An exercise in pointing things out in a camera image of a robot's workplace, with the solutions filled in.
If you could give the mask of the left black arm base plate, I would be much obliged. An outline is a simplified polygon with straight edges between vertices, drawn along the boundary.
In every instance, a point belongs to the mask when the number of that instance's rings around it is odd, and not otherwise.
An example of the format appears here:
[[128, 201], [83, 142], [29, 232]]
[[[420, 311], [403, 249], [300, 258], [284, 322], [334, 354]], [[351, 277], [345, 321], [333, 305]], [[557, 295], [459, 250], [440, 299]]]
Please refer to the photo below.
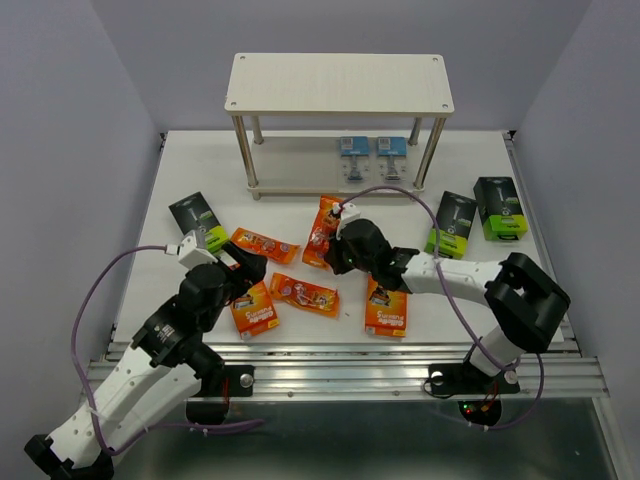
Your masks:
[[225, 365], [204, 377], [194, 398], [248, 398], [253, 395], [254, 383], [253, 365]]

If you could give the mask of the blue clear razor blister pack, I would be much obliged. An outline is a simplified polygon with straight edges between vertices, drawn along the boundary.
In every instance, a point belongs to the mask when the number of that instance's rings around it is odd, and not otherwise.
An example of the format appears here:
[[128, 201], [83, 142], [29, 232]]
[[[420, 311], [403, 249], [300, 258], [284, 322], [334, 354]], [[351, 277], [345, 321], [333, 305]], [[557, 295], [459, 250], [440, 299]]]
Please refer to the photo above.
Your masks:
[[338, 179], [346, 185], [362, 185], [371, 176], [370, 143], [366, 136], [339, 138], [340, 164]]

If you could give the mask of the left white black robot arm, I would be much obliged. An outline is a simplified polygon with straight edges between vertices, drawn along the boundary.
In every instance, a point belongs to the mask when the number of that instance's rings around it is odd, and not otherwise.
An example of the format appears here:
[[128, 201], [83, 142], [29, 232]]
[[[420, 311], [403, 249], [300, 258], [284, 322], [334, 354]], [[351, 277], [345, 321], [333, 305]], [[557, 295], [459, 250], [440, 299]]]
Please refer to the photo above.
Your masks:
[[267, 260], [227, 242], [222, 250], [232, 262], [226, 264], [193, 236], [156, 249], [187, 270], [177, 293], [143, 322], [97, 389], [79, 360], [72, 360], [85, 402], [51, 433], [33, 436], [24, 447], [51, 479], [112, 478], [115, 457], [161, 429], [161, 419], [177, 404], [225, 388], [224, 360], [203, 337], [225, 307], [264, 279]]

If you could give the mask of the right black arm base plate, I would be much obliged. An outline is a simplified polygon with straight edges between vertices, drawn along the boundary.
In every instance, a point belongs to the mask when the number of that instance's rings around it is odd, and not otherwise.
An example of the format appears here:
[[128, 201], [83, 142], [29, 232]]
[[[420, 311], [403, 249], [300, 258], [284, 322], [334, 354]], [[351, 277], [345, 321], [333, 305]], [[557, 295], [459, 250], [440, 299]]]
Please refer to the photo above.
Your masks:
[[486, 393], [517, 394], [520, 385], [508, 381], [503, 374], [487, 376], [467, 364], [435, 363], [428, 368], [423, 382], [423, 391], [436, 398], [451, 398], [458, 395], [480, 396]]

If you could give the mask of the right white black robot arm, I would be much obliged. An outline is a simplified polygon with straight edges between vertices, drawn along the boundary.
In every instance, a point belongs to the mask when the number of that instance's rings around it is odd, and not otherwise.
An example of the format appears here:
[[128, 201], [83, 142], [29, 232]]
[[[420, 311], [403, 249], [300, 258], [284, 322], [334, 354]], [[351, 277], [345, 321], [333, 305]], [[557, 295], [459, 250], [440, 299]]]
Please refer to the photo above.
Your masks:
[[325, 260], [337, 275], [359, 270], [388, 291], [442, 294], [492, 312], [496, 327], [472, 338], [461, 364], [436, 366], [433, 391], [442, 396], [479, 392], [522, 355], [546, 352], [570, 306], [568, 294], [525, 254], [490, 262], [436, 258], [392, 246], [367, 219], [341, 223]]

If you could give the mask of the orange BIC razor bag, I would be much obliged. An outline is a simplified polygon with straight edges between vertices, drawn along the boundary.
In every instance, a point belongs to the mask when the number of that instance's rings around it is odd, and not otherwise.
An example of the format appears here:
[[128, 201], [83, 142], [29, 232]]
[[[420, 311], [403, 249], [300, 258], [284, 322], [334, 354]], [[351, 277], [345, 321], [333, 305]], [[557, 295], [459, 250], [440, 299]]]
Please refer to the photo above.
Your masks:
[[335, 289], [304, 282], [282, 273], [274, 273], [269, 284], [269, 292], [274, 300], [300, 310], [336, 318], [339, 313], [340, 297]]
[[303, 263], [324, 270], [329, 268], [325, 254], [329, 249], [329, 239], [340, 222], [339, 216], [333, 213], [334, 206], [340, 202], [341, 199], [337, 197], [323, 195], [320, 198], [318, 212], [303, 251]]
[[292, 263], [300, 249], [297, 244], [276, 240], [244, 228], [237, 228], [231, 236], [231, 241], [244, 250], [284, 265]]

